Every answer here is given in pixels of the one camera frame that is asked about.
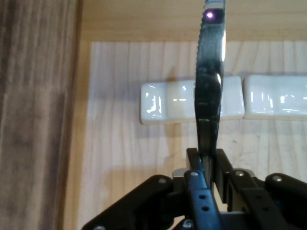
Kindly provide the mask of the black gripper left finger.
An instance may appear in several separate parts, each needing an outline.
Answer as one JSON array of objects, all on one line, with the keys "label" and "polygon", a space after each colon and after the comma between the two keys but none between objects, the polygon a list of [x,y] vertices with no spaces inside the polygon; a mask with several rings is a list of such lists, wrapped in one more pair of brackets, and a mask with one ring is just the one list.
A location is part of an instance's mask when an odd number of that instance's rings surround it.
[{"label": "black gripper left finger", "polygon": [[196,230],[222,229],[214,196],[204,179],[201,157],[187,149],[183,175],[154,175],[83,226],[84,230],[167,230],[185,216]]}]

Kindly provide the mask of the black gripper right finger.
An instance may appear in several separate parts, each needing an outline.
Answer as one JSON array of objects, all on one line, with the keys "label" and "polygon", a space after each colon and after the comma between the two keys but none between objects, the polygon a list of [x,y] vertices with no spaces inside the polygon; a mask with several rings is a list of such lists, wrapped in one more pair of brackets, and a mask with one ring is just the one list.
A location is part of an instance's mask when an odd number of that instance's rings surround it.
[{"label": "black gripper right finger", "polygon": [[305,230],[307,184],[283,173],[261,180],[251,170],[233,168],[222,149],[214,158],[214,182],[229,212],[244,212],[260,230]]}]

